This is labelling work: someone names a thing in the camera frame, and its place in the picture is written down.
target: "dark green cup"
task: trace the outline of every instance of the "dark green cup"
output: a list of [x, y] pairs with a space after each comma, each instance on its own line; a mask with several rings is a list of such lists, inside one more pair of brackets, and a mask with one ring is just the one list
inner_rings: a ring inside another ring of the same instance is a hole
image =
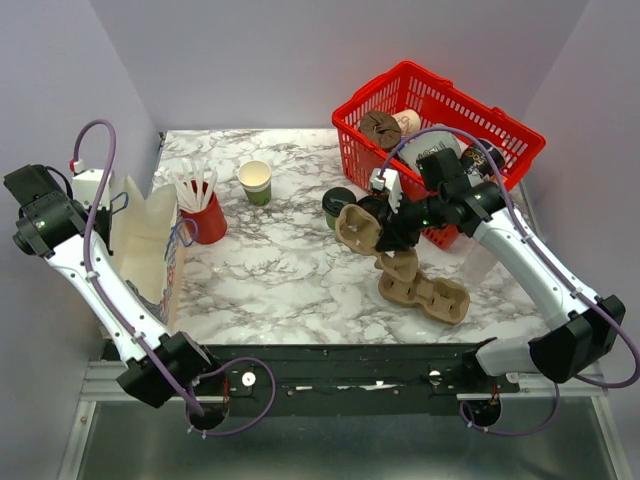
[[322, 197], [322, 210], [324, 210], [327, 225], [330, 229], [335, 230], [336, 220], [340, 216], [340, 212], [351, 203], [356, 203], [356, 196], [351, 190], [344, 187], [335, 187]]

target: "plastic utensil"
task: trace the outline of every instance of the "plastic utensil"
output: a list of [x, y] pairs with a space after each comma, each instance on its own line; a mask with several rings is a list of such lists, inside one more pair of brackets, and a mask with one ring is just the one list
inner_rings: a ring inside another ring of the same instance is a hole
[[191, 160], [191, 170], [193, 172], [193, 178], [191, 180], [195, 181], [196, 184], [196, 203], [198, 204], [198, 209], [203, 210], [205, 205], [202, 204], [202, 182], [203, 179], [200, 178], [200, 173], [202, 172], [202, 168], [198, 168], [196, 165], [196, 161], [192, 158]]
[[198, 207], [196, 205], [196, 198], [193, 193], [193, 190], [188, 188], [181, 180], [173, 172], [169, 172], [169, 178], [176, 186], [176, 191], [178, 192], [178, 200], [182, 202], [185, 207], [184, 210], [191, 210], [192, 212], [197, 212]]
[[193, 186], [191, 185], [192, 175], [189, 172], [189, 167], [187, 165], [187, 159], [183, 158], [180, 162], [182, 165], [182, 173], [184, 174], [184, 180], [181, 182], [185, 185], [185, 190], [187, 191], [188, 197], [192, 200], [191, 205], [193, 206], [194, 211], [198, 211], [198, 199], [196, 198], [196, 192], [193, 190]]
[[218, 172], [213, 170], [211, 172], [211, 177], [207, 180], [207, 186], [204, 192], [204, 198], [202, 199], [203, 210], [209, 206], [209, 202], [211, 201], [211, 197], [213, 196], [213, 190], [216, 186], [217, 181], [218, 181]]

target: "gray wall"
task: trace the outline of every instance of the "gray wall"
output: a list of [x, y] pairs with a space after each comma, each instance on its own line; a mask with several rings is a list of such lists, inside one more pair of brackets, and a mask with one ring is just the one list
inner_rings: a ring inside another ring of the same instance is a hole
[[[627, 305], [640, 342], [640, 4], [592, 0], [527, 110], [548, 141], [525, 177], [549, 246], [583, 280]], [[622, 380], [633, 364], [618, 340], [603, 362]], [[640, 478], [640, 386], [611, 392], [618, 430]]]
[[[97, 117], [118, 130], [118, 161], [145, 189], [157, 134], [86, 0], [4, 2], [0, 28], [0, 174], [26, 163], [67, 171], [80, 128]], [[106, 155], [106, 130], [83, 149]], [[0, 477], [55, 478], [81, 379], [98, 335], [84, 301], [11, 236], [17, 204], [0, 188]]]
[[162, 128], [310, 127], [404, 59], [522, 117], [587, 0], [91, 0]]

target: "coffee cup lid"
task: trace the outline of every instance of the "coffee cup lid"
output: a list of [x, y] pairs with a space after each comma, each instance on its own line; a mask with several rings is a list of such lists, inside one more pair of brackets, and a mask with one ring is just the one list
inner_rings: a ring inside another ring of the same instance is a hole
[[356, 203], [356, 196], [351, 190], [344, 187], [334, 187], [327, 190], [322, 197], [322, 209], [329, 215], [337, 217], [343, 207]]

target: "white cup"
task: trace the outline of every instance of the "white cup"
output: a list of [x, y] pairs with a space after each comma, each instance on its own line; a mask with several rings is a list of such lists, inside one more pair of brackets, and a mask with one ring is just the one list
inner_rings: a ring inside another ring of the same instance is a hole
[[416, 133], [420, 130], [420, 124], [422, 122], [420, 121], [420, 115], [418, 115], [418, 112], [415, 110], [403, 110], [391, 116], [396, 119], [396, 122], [398, 122], [403, 137]]
[[262, 207], [271, 201], [271, 167], [267, 162], [245, 163], [238, 171], [238, 180], [251, 204]]

